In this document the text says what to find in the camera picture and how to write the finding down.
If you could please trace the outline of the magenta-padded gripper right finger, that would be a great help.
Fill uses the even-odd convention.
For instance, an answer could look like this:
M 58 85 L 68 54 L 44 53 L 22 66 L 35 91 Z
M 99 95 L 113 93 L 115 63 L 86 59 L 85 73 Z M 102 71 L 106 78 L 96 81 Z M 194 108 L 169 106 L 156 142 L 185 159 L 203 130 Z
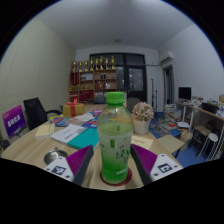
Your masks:
M 165 153 L 156 155 L 134 144 L 131 145 L 130 153 L 135 161 L 144 185 L 150 184 L 182 169 L 181 165 L 176 163 Z

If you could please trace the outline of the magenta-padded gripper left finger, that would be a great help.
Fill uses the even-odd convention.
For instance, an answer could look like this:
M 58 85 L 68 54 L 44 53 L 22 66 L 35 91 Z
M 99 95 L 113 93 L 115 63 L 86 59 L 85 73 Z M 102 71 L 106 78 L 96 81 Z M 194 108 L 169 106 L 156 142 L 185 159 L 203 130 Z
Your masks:
M 59 156 L 47 165 L 44 170 L 81 186 L 93 155 L 93 146 L 89 145 L 68 157 Z

